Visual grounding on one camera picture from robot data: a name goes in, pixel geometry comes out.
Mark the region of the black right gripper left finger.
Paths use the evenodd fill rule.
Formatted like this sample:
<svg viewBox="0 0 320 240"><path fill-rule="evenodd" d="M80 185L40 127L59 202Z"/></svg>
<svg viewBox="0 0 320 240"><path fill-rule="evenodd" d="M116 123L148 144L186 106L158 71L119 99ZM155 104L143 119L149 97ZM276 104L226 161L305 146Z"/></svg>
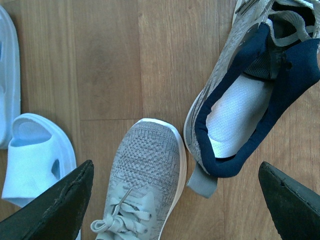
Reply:
<svg viewBox="0 0 320 240"><path fill-rule="evenodd" d="M0 223L2 240L74 240L91 198L94 164L86 160Z"/></svg>

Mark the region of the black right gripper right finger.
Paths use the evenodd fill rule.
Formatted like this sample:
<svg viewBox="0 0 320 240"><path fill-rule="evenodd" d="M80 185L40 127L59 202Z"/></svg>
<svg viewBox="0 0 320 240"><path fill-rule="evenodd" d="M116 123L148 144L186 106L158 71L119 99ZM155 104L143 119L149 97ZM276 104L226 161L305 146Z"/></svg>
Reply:
<svg viewBox="0 0 320 240"><path fill-rule="evenodd" d="M320 196L264 161L258 170L262 193L283 240L320 238Z"/></svg>

